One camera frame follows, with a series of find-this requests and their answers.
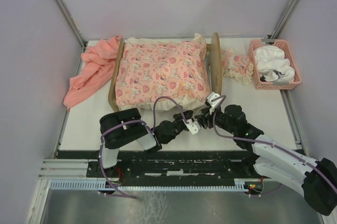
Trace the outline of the wooden striped pet bed frame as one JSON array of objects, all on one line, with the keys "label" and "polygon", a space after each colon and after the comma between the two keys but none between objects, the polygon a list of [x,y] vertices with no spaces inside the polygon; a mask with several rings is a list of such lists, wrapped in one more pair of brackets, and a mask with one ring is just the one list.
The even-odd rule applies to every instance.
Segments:
[{"label": "wooden striped pet bed frame", "polygon": [[[123,57],[125,41],[122,38],[117,51],[117,57],[115,61],[113,76],[111,78],[110,88],[108,91],[108,103],[114,111],[119,111],[119,107],[116,103],[116,91],[115,85],[118,77],[118,70],[120,66],[121,59]],[[211,42],[207,43],[206,51],[208,55],[206,56],[206,70],[209,74],[209,81],[211,91],[221,94],[222,92],[222,63],[221,63],[221,44],[218,33],[213,33]]]}]

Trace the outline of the small pink frilled pillow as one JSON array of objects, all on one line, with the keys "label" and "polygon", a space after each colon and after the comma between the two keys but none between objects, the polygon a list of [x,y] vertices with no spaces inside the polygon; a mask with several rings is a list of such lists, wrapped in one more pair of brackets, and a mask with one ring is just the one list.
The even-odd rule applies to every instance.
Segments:
[{"label": "small pink frilled pillow", "polygon": [[247,55],[237,54],[232,48],[221,50],[223,76],[234,78],[242,85],[252,82],[254,65]]}]

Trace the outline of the pink unicorn print mattress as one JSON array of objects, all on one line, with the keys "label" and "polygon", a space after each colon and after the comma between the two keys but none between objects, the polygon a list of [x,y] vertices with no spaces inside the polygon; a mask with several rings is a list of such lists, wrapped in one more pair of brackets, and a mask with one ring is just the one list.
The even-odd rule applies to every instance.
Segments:
[{"label": "pink unicorn print mattress", "polygon": [[183,42],[127,39],[115,82],[116,106],[161,111],[175,103],[186,110],[201,107],[211,91],[206,47],[200,34]]}]

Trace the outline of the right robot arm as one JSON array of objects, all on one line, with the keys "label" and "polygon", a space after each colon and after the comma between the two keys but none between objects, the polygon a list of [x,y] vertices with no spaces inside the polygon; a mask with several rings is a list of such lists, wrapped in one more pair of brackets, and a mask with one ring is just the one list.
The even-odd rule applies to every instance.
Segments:
[{"label": "right robot arm", "polygon": [[336,208],[336,165],[331,160],[317,160],[281,146],[248,123],[239,105],[228,105],[224,111],[204,108],[195,118],[203,128],[227,131],[240,148],[253,153],[253,159],[241,165],[247,177],[259,174],[293,189],[324,216]]}]

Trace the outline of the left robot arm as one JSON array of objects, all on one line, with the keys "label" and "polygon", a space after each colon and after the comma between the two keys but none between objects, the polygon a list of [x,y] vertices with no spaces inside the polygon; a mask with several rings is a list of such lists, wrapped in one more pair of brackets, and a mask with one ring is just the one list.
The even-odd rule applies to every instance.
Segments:
[{"label": "left robot arm", "polygon": [[201,126],[192,117],[193,112],[188,110],[175,114],[173,121],[165,120],[150,128],[141,120],[140,112],[136,108],[103,116],[100,119],[99,172],[106,177],[114,175],[120,148],[131,142],[138,142],[145,152],[156,152],[183,131],[197,134]]}]

